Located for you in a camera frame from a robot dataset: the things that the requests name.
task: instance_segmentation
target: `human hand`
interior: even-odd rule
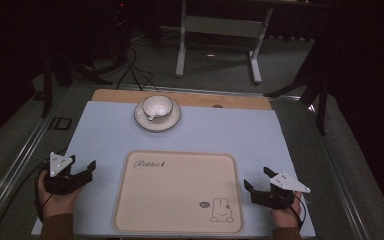
[[[291,205],[298,215],[301,213],[299,200],[301,199],[301,196],[301,192],[295,192],[294,202]],[[291,209],[272,209],[270,213],[273,216],[273,222],[276,228],[298,227],[298,219]]]
[[[42,171],[38,181],[39,200],[42,206],[43,217],[47,218],[60,214],[73,214],[74,204],[80,194],[81,188],[66,195],[48,193],[45,190],[45,176],[47,173],[47,170]]]

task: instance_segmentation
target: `white saucer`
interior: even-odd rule
[[[171,115],[167,118],[163,123],[156,123],[155,121],[149,121],[148,116],[146,116],[143,111],[142,105],[143,102],[140,102],[135,108],[135,120],[136,122],[143,128],[151,131],[151,132],[163,132],[174,125],[179,121],[180,116],[182,115],[179,104],[171,100],[173,102],[173,109],[171,110]]]

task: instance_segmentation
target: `white cup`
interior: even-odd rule
[[[142,109],[149,121],[162,123],[171,115],[173,102],[166,96],[156,95],[147,98],[142,104]]]

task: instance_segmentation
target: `wooden board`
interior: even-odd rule
[[[114,227],[120,232],[236,233],[242,209],[227,154],[134,151],[125,163]]]
[[[180,106],[213,107],[220,105],[224,108],[271,110],[267,98],[259,96],[231,96],[199,93],[173,93],[151,91],[127,91],[98,89],[92,97],[92,101],[139,103],[145,98],[154,95],[164,95],[180,104]]]

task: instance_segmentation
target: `rabbit illustration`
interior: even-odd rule
[[[213,216],[211,222],[233,222],[232,210],[226,198],[213,200]]]

